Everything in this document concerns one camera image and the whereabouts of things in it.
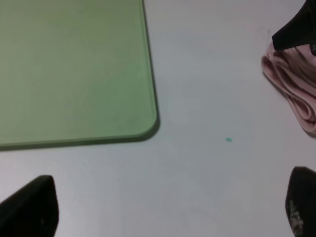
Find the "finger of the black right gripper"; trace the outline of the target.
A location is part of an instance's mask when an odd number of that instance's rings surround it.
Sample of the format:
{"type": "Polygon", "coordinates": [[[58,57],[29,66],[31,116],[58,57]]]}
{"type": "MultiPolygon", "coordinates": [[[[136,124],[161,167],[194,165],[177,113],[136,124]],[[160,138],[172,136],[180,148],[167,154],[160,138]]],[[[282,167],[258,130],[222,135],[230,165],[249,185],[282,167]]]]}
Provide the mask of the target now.
{"type": "Polygon", "coordinates": [[[274,49],[316,43],[316,1],[306,0],[299,12],[272,36],[274,49]]]}

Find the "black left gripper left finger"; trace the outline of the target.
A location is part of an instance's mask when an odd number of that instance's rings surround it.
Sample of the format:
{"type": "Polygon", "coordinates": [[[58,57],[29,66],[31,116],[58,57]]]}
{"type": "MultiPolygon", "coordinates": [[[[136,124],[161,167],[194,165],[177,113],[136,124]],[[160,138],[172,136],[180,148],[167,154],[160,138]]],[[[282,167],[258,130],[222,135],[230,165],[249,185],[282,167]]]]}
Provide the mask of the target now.
{"type": "Polygon", "coordinates": [[[2,237],[54,237],[59,206],[54,179],[41,175],[0,203],[2,237]]]}

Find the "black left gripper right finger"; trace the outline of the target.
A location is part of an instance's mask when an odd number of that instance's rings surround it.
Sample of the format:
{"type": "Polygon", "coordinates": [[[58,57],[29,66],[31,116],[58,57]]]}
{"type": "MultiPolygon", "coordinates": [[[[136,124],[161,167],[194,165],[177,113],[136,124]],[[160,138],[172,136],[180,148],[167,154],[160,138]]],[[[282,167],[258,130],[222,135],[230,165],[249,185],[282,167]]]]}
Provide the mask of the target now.
{"type": "Polygon", "coordinates": [[[293,168],[285,199],[286,215],[296,237],[316,235],[316,172],[293,168]]]}

